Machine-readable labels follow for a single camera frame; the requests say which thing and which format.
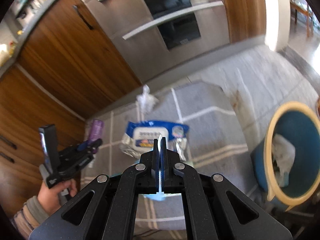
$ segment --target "stainless steel oven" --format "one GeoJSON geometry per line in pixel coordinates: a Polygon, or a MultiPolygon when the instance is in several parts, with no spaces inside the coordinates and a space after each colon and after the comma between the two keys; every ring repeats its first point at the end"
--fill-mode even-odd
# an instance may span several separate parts
{"type": "Polygon", "coordinates": [[[138,78],[229,43],[223,0],[83,0],[138,78]]]}

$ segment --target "countertop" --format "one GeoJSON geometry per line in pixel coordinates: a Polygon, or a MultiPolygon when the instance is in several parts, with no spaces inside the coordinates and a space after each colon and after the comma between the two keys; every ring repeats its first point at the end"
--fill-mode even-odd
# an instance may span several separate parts
{"type": "Polygon", "coordinates": [[[16,49],[12,57],[4,63],[4,65],[0,68],[0,79],[2,76],[10,69],[10,67],[16,62],[21,49],[23,48],[24,43],[27,41],[29,35],[32,33],[33,29],[36,27],[37,23],[40,21],[42,16],[46,13],[46,11],[55,3],[56,0],[47,0],[36,12],[36,14],[31,19],[30,23],[25,28],[24,32],[18,38],[16,49]]]}

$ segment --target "wooden cabinet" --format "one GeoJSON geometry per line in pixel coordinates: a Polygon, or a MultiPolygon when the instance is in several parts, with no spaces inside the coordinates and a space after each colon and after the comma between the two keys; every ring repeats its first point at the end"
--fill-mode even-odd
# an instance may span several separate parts
{"type": "Polygon", "coordinates": [[[39,191],[42,179],[38,166],[43,163],[38,128],[54,123],[59,149],[81,142],[84,122],[36,87],[13,66],[0,81],[0,134],[17,149],[0,141],[0,204],[12,216],[39,191]]]}
{"type": "Polygon", "coordinates": [[[230,42],[266,33],[265,0],[224,0],[230,42]]]}
{"type": "Polygon", "coordinates": [[[58,0],[29,36],[18,62],[84,118],[141,85],[81,0],[58,0]]]}

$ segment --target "black drawer handle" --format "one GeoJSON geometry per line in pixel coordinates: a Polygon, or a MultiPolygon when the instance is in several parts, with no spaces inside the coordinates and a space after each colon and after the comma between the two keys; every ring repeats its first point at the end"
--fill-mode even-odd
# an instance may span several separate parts
{"type": "Polygon", "coordinates": [[[0,135],[0,140],[4,141],[7,145],[12,147],[13,149],[15,150],[17,149],[17,146],[13,142],[9,141],[6,137],[0,135]]]}
{"type": "Polygon", "coordinates": [[[84,23],[87,25],[87,27],[89,28],[89,30],[93,30],[93,27],[86,21],[86,19],[85,19],[85,18],[82,16],[82,14],[79,12],[78,6],[73,5],[72,7],[76,10],[77,14],[78,14],[79,17],[84,21],[84,23]]]}
{"type": "Polygon", "coordinates": [[[0,156],[2,156],[3,158],[5,158],[6,160],[8,160],[11,163],[15,163],[14,159],[12,159],[8,155],[4,154],[3,152],[0,152],[0,156]]]}

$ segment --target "purple bottle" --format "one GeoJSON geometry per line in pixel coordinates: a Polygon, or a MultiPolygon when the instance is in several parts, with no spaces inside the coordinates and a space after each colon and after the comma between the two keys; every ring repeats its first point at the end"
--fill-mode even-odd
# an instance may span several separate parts
{"type": "Polygon", "coordinates": [[[95,140],[102,137],[104,123],[101,120],[94,119],[91,125],[91,130],[88,136],[88,145],[90,145],[95,140]]]}

